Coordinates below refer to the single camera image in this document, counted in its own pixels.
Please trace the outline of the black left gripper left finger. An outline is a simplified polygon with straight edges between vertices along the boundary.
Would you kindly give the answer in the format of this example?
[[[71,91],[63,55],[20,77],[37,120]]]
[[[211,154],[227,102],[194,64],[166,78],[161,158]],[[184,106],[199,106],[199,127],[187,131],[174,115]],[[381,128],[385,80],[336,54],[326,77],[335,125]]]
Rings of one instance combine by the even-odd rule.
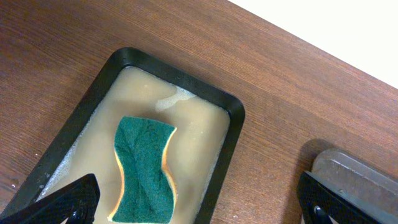
[[[100,199],[94,174],[86,174],[1,223],[93,223]]]

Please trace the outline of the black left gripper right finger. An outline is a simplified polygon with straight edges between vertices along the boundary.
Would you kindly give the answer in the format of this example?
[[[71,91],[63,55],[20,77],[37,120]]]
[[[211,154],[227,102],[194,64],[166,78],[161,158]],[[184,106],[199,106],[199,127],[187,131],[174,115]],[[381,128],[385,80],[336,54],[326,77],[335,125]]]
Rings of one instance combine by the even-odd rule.
[[[297,197],[306,224],[397,223],[397,217],[359,198],[340,191],[315,174],[302,172]]]

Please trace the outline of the green and yellow sponge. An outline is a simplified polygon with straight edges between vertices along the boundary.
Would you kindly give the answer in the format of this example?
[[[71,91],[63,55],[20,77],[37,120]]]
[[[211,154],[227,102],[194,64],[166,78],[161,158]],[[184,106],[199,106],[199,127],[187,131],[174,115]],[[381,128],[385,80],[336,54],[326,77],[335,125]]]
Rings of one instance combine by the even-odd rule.
[[[177,189],[167,149],[177,128],[161,121],[125,116],[114,136],[121,192],[108,220],[116,223],[170,223]]]

